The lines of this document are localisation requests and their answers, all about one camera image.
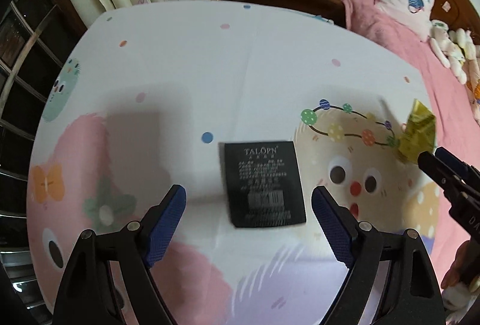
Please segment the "yellow wrapper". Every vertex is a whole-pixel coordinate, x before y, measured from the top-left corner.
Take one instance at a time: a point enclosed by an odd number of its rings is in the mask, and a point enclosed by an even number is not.
[[[421,152],[433,153],[435,125],[435,115],[415,99],[409,120],[406,123],[405,133],[400,137],[399,153],[414,164],[417,164]]]

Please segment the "barcode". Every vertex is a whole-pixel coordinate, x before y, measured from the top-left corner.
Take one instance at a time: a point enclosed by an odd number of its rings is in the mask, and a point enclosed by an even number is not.
[[[250,209],[283,206],[283,191],[249,192],[248,206]]]

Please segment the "cartoon print tablecloth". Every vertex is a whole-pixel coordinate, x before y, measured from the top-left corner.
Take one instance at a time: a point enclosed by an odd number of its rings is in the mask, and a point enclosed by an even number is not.
[[[347,269],[311,210],[315,186],[358,219],[433,244],[438,188],[392,152],[415,98],[429,105],[400,58],[286,10],[195,1],[103,14],[55,82],[31,158],[28,234],[47,306],[81,231],[119,229],[178,183],[186,212],[152,275],[179,325],[320,322]],[[305,225],[230,224],[221,145],[258,140],[294,141]]]

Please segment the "human hand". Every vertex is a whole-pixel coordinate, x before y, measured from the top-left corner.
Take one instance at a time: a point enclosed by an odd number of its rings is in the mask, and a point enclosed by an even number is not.
[[[467,248],[469,246],[470,240],[465,241],[462,245],[460,245],[457,249],[457,253],[455,254],[455,261],[450,266],[450,269],[447,271],[445,276],[443,277],[442,283],[440,287],[445,290],[447,287],[453,287],[457,285],[460,281],[460,268],[463,265],[465,260],[465,255],[467,253]]]

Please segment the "blue butterfly print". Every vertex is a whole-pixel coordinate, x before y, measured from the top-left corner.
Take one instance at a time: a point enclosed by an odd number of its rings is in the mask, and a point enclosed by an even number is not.
[[[423,0],[409,0],[409,11],[412,14],[417,13],[420,10],[423,10],[424,4]]]

